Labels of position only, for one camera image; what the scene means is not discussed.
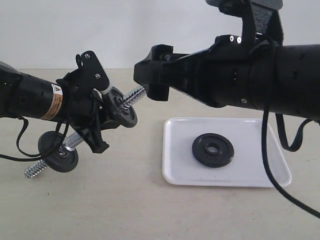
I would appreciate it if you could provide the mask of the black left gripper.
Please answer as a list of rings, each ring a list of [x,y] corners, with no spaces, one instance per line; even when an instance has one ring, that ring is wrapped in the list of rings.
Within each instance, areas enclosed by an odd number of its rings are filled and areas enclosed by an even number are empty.
[[[101,130],[123,127],[124,112],[105,111],[104,101],[96,89],[92,89],[87,95],[79,95],[76,70],[57,79],[56,83],[62,87],[63,92],[63,103],[56,116],[56,132],[65,124],[65,130],[71,127],[82,135],[93,153],[106,151],[110,145],[103,140]]]

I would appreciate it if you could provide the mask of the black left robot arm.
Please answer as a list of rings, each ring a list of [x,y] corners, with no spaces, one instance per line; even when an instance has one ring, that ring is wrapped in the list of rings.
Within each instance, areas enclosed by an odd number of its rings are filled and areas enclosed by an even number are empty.
[[[61,125],[72,128],[94,153],[108,144],[101,132],[124,126],[122,93],[111,82],[97,59],[76,59],[77,69],[56,82],[0,64],[0,116],[26,121],[33,118],[55,122],[49,143],[40,155],[57,149],[66,138]]]

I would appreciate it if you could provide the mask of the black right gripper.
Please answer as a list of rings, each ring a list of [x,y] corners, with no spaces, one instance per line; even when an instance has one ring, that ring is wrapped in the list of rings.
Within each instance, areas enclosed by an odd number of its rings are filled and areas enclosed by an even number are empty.
[[[158,44],[134,65],[133,80],[147,83],[147,97],[157,102],[169,100],[170,87],[214,108],[226,106],[246,93],[242,85],[250,73],[250,54],[244,40],[236,35],[220,35],[207,49],[187,54],[172,54],[174,47]],[[171,55],[165,61],[163,56]],[[163,83],[157,83],[163,75]]]

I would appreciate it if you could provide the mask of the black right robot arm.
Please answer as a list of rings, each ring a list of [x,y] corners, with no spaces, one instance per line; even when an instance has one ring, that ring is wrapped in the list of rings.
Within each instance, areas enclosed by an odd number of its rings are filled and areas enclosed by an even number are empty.
[[[133,80],[155,101],[167,101],[175,89],[213,108],[263,110],[269,101],[273,113],[320,118],[317,44],[272,46],[262,38],[246,47],[224,35],[190,54],[159,44],[135,64]]]

